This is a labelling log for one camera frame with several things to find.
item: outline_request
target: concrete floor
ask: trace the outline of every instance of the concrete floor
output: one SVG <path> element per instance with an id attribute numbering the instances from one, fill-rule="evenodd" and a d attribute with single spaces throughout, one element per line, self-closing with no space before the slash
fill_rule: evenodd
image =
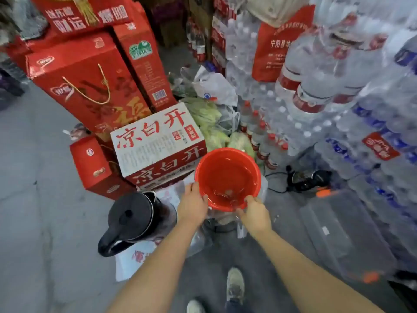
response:
<path id="1" fill-rule="evenodd" d="M 184 46 L 161 50 L 168 70 L 193 62 Z M 61 133 L 78 121 L 30 85 L 0 112 L 0 312 L 104 312 L 123 283 L 116 283 L 113 258 L 102 258 L 97 242 L 107 228 L 112 201 L 87 192 Z M 270 192 L 266 205 L 280 215 L 275 230 L 319 262 L 298 219 L 300 197 Z M 247 303 L 256 312 L 298 312 L 271 263 L 250 237 L 218 234 L 211 248 L 185 262 L 171 312 L 185 312 L 199 298 L 208 313 L 220 313 L 232 265 L 246 279 Z M 384 282 L 354 286 L 386 312 L 405 311 Z"/>

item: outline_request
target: forearm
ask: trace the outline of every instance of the forearm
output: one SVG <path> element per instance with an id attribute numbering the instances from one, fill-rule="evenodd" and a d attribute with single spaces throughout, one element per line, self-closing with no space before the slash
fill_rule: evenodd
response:
<path id="1" fill-rule="evenodd" d="M 107 313 L 165 313 L 196 227 L 179 222 L 117 295 Z"/>
<path id="2" fill-rule="evenodd" d="M 301 313 L 380 313 L 371 301 L 317 266 L 274 231 L 257 239 Z"/>

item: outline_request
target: shoe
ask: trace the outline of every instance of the shoe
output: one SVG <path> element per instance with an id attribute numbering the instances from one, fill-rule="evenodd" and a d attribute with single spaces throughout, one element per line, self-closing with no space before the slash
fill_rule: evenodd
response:
<path id="1" fill-rule="evenodd" d="M 199 301 L 191 300 L 187 305 L 187 313 L 206 313 L 206 311 Z"/>
<path id="2" fill-rule="evenodd" d="M 245 280 L 242 272 L 232 267 L 227 274 L 227 290 L 226 300 L 237 299 L 243 304 L 243 296 L 245 294 Z"/>

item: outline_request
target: person's left hand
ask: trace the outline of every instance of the person's left hand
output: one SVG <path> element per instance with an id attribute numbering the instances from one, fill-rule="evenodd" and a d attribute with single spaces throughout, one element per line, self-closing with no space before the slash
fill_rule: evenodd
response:
<path id="1" fill-rule="evenodd" d="M 208 211 L 208 196 L 201 197 L 198 182 L 185 186 L 177 211 L 178 223 L 186 222 L 195 228 L 203 223 Z"/>

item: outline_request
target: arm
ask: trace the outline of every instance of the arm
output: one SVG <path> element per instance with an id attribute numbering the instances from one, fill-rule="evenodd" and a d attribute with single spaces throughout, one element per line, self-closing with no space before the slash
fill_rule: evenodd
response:
<path id="1" fill-rule="evenodd" d="M 274 264 L 301 313 L 383 312 L 279 237 L 258 198 L 248 196 L 246 200 L 247 212 L 238 209 L 237 214 Z"/>
<path id="2" fill-rule="evenodd" d="M 165 313 L 169 310 L 191 240 L 206 217 L 207 197 L 198 183 L 185 187 L 178 222 L 119 292 L 107 313 Z"/>

